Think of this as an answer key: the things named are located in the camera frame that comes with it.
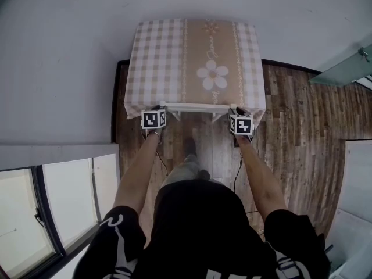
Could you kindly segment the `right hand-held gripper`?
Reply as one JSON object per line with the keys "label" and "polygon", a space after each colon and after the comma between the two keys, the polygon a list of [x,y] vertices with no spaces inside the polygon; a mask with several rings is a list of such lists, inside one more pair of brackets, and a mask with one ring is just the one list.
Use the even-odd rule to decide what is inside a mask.
{"label": "right hand-held gripper", "polygon": [[228,112],[229,130],[232,134],[243,136],[252,141],[255,126],[253,116],[246,110],[236,107],[230,108]]}

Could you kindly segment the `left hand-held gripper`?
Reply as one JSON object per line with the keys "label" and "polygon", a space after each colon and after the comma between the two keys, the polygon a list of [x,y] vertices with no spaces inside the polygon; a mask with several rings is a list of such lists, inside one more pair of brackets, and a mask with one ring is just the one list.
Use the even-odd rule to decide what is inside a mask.
{"label": "left hand-held gripper", "polygon": [[166,126],[166,108],[155,106],[152,109],[141,111],[141,128],[143,130],[155,130]]}

